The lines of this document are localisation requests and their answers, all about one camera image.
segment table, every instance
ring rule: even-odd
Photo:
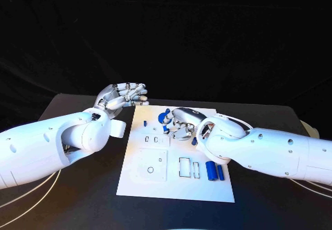
[[[59,94],[41,120],[81,112],[96,96]],[[290,107],[150,99],[152,105],[215,108],[254,127],[308,136]],[[135,107],[123,109],[124,138],[110,137],[104,149],[62,170],[59,180],[36,208],[3,229],[332,229],[332,199],[292,181],[228,164],[236,203],[117,196]],[[0,190],[0,204],[31,190],[42,180]],[[36,203],[48,182],[32,194],[5,207],[0,224]]]

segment white pegboard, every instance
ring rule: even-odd
[[[187,200],[204,200],[218,202],[234,202],[233,185],[227,165],[223,166],[225,180],[210,181],[207,174],[205,162],[210,161],[202,152],[197,151],[197,146],[192,145],[192,140],[178,141],[171,139],[171,145],[158,147],[155,144],[149,146],[145,142],[145,137],[149,138],[163,133],[162,124],[158,121],[158,115],[166,109],[174,110],[172,106],[139,106],[135,110],[133,124],[126,150],[123,170],[117,187],[117,195],[142,196]],[[215,109],[192,108],[207,116],[217,114]],[[137,168],[146,170],[143,162],[137,161],[140,149],[155,149],[166,151],[166,181],[149,180],[137,172]],[[192,162],[200,163],[200,179],[179,177],[179,158],[191,159],[191,172],[194,172]]]

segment robotic arm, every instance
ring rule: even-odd
[[[123,83],[100,92],[94,107],[0,133],[0,189],[32,182],[100,151],[126,128],[122,107],[149,105],[146,85]]]
[[[163,126],[172,117],[174,125],[181,121],[181,126],[172,133],[166,128],[165,133],[175,139],[188,140],[195,131],[197,149],[214,162],[227,164],[234,159],[246,168],[269,175],[332,185],[332,141],[253,128],[237,118],[221,114],[204,118],[204,114],[197,113],[188,108],[175,109],[165,117]],[[247,131],[234,120],[249,126]],[[185,133],[184,138],[182,129],[188,124],[191,134]]]

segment white cable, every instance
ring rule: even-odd
[[[308,182],[308,183],[311,183],[311,184],[314,184],[314,185],[316,185],[319,188],[324,188],[324,189],[327,189],[327,190],[332,191],[332,189],[329,189],[329,188],[327,188],[327,187],[324,187],[324,186],[318,185],[316,183],[314,183],[314,182],[311,182],[311,181],[306,181],[306,182]]]
[[[47,181],[52,178],[54,175],[55,175],[55,173],[48,177],[48,179],[41,183],[41,185],[36,188],[34,188],[26,194],[23,194],[22,196],[19,196],[15,200],[12,200],[6,204],[3,204],[0,206],[0,208],[5,207],[6,205],[9,205],[10,203],[13,203],[15,201],[18,201],[19,199],[22,199],[31,192],[34,192],[47,183]]]
[[[303,188],[306,188],[308,190],[311,190],[312,192],[315,192],[315,193],[318,193],[319,195],[322,195],[322,196],[327,196],[327,197],[329,197],[329,198],[332,198],[332,196],[329,196],[329,195],[325,195],[324,193],[319,193],[319,192],[316,192],[315,190],[312,190],[311,188],[308,188],[306,186],[303,186],[299,182],[296,182],[293,179],[290,179],[298,185],[301,185]]]
[[[51,192],[51,190],[52,190],[52,188],[54,188],[55,182],[58,181],[58,178],[59,178],[59,174],[61,174],[61,170],[59,170],[59,172],[58,172],[58,175],[57,175],[54,184],[52,184],[52,186],[51,186],[48,192],[45,193],[42,199],[36,202],[36,204],[28,209],[28,211],[26,211],[22,215],[18,216],[13,220],[10,220],[6,224],[3,224],[3,225],[0,226],[0,228],[2,228],[3,226],[6,226],[8,224],[10,224],[13,221],[16,221],[21,217],[23,217],[23,215],[25,215],[25,214],[36,207],[36,205],[42,202],[44,198],[47,197],[47,195],[49,194],[49,192]]]
[[[225,116],[225,117],[228,117],[230,119],[233,119],[233,120],[238,121],[240,123],[243,123],[250,129],[254,129],[253,126],[251,126],[246,121],[243,121],[243,120],[240,120],[240,119],[237,119],[236,117],[228,116],[228,115],[223,115],[223,116]]]

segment black backdrop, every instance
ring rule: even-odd
[[[280,104],[329,134],[332,11],[215,1],[2,0],[0,129],[58,93]]]

